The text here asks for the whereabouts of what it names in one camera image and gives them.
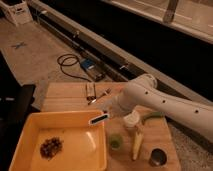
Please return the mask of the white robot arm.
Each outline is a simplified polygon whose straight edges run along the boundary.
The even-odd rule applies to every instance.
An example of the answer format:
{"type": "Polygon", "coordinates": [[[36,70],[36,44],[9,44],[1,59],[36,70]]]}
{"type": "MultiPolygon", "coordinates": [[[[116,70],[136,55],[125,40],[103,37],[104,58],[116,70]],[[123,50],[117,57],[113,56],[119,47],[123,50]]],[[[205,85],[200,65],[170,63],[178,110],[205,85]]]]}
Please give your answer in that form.
{"type": "Polygon", "coordinates": [[[159,91],[157,80],[151,74],[143,74],[126,82],[108,104],[113,112],[122,116],[130,114],[137,105],[152,108],[213,143],[213,106],[159,91]]]}

